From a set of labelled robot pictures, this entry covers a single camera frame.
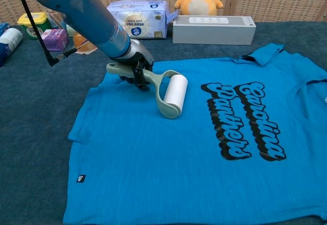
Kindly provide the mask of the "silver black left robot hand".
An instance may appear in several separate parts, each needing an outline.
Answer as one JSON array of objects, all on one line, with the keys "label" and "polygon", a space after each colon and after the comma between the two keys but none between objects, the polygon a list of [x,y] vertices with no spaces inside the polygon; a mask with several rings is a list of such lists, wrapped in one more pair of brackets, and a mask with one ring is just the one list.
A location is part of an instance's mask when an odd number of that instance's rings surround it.
[{"label": "silver black left robot hand", "polygon": [[107,66],[108,72],[117,74],[123,81],[134,84],[140,91],[147,92],[150,82],[146,81],[145,70],[152,71],[154,58],[137,39],[130,39],[127,51],[120,57],[111,58],[115,64]]}]

